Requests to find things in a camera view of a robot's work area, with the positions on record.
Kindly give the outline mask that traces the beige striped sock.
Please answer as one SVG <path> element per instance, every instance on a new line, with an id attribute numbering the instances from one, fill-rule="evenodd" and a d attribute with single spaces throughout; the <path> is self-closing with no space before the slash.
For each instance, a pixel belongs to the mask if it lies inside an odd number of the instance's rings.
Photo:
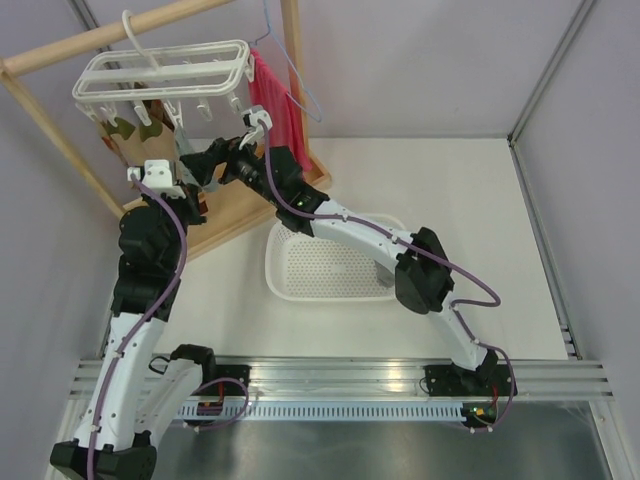
<path id="1" fill-rule="evenodd" d="M 136 127 L 122 117 L 115 117 L 111 138 L 118 145 L 130 166 L 142 166 L 146 160 L 146 151 L 142 145 Z"/>
<path id="2" fill-rule="evenodd" d="M 174 132 L 163 122 L 141 124 L 139 137 L 147 160 L 163 159 L 175 162 L 178 159 Z"/>

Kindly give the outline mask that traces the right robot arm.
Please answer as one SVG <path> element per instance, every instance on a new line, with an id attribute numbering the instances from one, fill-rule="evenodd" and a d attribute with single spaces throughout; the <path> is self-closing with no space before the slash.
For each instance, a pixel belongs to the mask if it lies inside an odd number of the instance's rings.
<path id="1" fill-rule="evenodd" d="M 203 152 L 181 157 L 201 187 L 214 180 L 240 181 L 276 209 L 289 230 L 349 247 L 373 260 L 407 310 L 433 318 L 445 341 L 450 364 L 425 369 L 432 396 L 513 399 L 517 386 L 506 352 L 481 341 L 461 307 L 497 308 L 499 295 L 477 276 L 452 263 L 436 233 L 426 227 L 412 233 L 359 216 L 312 187 L 291 151 L 254 148 L 240 140 L 217 139 Z"/>

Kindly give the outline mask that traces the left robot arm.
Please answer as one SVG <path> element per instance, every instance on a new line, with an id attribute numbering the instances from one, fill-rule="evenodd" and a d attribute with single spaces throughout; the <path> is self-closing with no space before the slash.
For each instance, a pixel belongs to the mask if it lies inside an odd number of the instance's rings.
<path id="1" fill-rule="evenodd" d="M 151 478 L 179 407 L 192 392 L 207 395 L 218 385 L 212 349 L 181 345 L 147 399 L 140 398 L 186 265 L 187 231 L 205 221 L 196 186 L 148 181 L 134 182 L 144 203 L 119 221 L 109 337 L 90 403 L 72 438 L 50 455 L 68 479 Z"/>

